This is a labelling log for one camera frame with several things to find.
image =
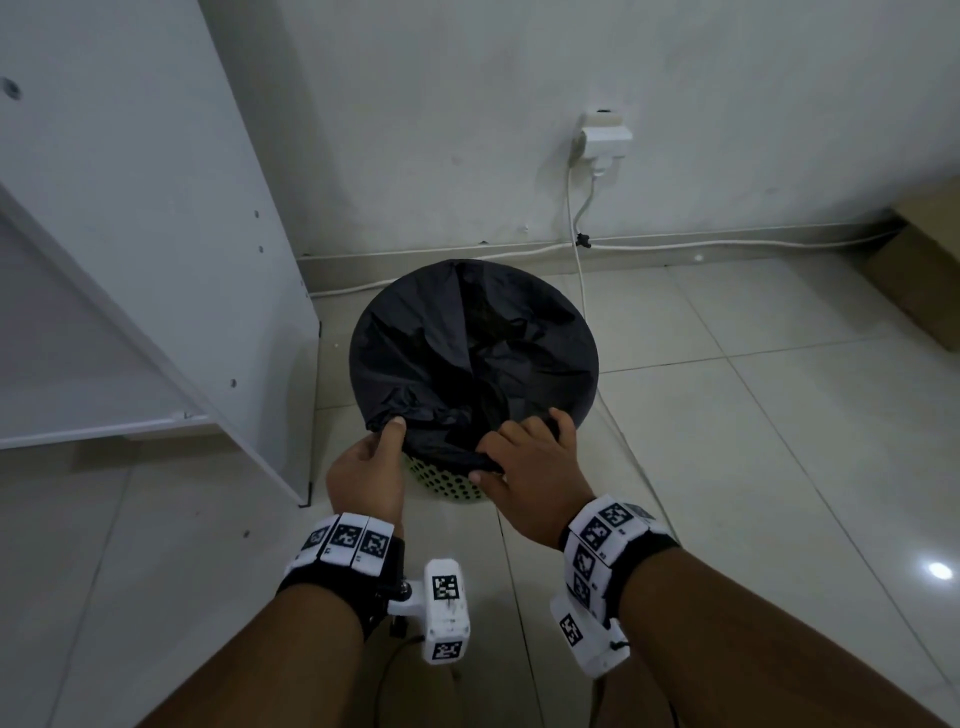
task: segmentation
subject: right hand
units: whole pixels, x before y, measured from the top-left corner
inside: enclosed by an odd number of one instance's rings
[[[559,442],[539,417],[519,425],[508,420],[477,445],[477,452],[494,460],[504,476],[473,471],[469,478],[517,531],[558,548],[564,529],[594,495],[577,465],[573,419],[556,407],[550,408],[550,416],[557,421]]]

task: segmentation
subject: black wrist strap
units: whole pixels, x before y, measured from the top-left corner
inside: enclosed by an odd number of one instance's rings
[[[663,533],[647,531],[642,536],[627,544],[623,553],[613,564],[610,584],[604,598],[607,601],[607,619],[620,617],[620,597],[627,581],[636,568],[651,556],[655,556],[669,548],[679,548],[680,545]]]
[[[387,616],[387,602],[400,596],[403,581],[402,539],[392,538],[380,576],[368,576],[350,567],[334,566],[319,558],[293,569],[280,582],[276,593],[295,584],[313,584],[343,599],[360,619],[366,640]]]

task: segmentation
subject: left hand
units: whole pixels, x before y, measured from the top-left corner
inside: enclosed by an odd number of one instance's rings
[[[400,452],[407,424],[394,417],[379,433],[350,446],[326,473],[326,491],[334,513],[357,513],[403,527],[403,475]]]

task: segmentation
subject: white floor tile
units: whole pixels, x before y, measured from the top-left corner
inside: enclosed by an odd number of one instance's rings
[[[660,517],[660,509],[643,485],[630,456],[617,445],[616,433],[595,404],[577,433],[581,470],[593,491],[636,503]],[[526,636],[543,709],[545,728],[585,728],[589,724],[592,682],[577,667],[557,625],[550,599],[564,588],[564,559],[517,533],[501,517],[516,601]]]
[[[47,724],[130,463],[112,441],[0,452],[4,726]]]
[[[134,725],[267,603],[323,515],[226,437],[144,443],[54,726]]]
[[[350,386],[350,338],[360,315],[379,292],[377,289],[314,299],[322,327],[317,368],[318,407],[343,407],[356,402]]]
[[[320,473],[326,473],[337,455],[365,432],[355,406],[319,412],[317,422],[315,497],[323,500]],[[457,664],[465,725],[539,726],[533,677],[493,504],[436,496],[407,474],[403,522],[410,578],[422,578],[430,559],[453,558],[467,582],[470,644],[467,657]]]
[[[760,405],[960,680],[960,358],[914,339],[738,357]],[[930,562],[951,566],[933,578]]]
[[[943,683],[728,362],[601,389],[687,548],[905,690]]]
[[[912,329],[838,254],[669,270],[730,355],[877,338]]]
[[[576,276],[549,280],[580,307]],[[584,281],[601,372],[722,355],[666,268],[587,273]]]
[[[943,685],[918,695],[917,699],[947,725],[960,728],[960,696],[955,687]]]

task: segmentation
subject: black garbage bag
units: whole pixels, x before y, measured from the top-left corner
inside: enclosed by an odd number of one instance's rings
[[[378,432],[407,421],[404,451],[466,475],[497,470],[474,452],[507,420],[560,407],[579,425],[599,363],[583,316],[556,288],[479,260],[445,260],[398,279],[373,299],[350,341],[350,382]]]

